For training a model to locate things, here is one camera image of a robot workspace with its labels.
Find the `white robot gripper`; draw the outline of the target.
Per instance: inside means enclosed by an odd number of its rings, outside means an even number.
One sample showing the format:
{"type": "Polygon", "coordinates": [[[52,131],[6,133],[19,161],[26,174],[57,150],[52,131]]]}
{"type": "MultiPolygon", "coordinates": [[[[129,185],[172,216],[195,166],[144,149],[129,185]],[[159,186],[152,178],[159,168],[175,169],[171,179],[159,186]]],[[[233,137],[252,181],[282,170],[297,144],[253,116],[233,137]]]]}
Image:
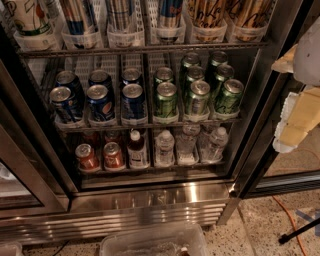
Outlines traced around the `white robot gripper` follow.
{"type": "MultiPolygon", "coordinates": [[[[297,81],[320,86],[320,17],[271,69],[292,73],[297,81]]],[[[290,92],[284,101],[277,124],[273,148],[278,153],[293,151],[320,123],[320,88],[307,87],[300,93],[290,92]]]]}

